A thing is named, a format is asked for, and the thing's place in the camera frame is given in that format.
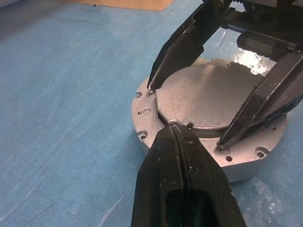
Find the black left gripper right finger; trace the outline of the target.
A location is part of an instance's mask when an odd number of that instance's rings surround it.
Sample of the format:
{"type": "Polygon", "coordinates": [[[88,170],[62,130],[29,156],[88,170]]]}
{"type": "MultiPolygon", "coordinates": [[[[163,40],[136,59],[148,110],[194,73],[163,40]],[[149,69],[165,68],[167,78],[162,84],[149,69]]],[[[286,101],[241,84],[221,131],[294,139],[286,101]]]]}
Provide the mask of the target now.
{"type": "Polygon", "coordinates": [[[181,226],[244,227],[229,181],[192,130],[174,126],[183,179],[181,226]]]}

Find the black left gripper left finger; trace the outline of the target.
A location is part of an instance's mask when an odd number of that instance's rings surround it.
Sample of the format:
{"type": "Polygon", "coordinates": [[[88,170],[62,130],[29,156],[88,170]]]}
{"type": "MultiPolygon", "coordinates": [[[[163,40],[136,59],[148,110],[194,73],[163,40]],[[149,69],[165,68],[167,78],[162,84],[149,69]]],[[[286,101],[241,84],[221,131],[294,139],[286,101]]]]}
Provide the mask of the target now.
{"type": "Polygon", "coordinates": [[[185,227],[186,186],[181,155],[185,126],[160,130],[139,168],[132,214],[133,227],[185,227]]]}

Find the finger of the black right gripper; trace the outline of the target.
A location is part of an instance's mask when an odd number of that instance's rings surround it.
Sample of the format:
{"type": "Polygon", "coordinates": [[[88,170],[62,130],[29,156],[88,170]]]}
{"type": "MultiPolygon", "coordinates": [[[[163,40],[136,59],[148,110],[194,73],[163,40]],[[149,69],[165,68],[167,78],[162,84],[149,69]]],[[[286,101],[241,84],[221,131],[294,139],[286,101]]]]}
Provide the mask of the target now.
{"type": "Polygon", "coordinates": [[[148,91],[159,89],[174,72],[192,65],[218,30],[230,0],[204,0],[163,45],[153,63],[148,91]]]}
{"type": "Polygon", "coordinates": [[[288,53],[252,90],[217,146],[227,148],[265,128],[303,99],[303,54],[288,53]]]}

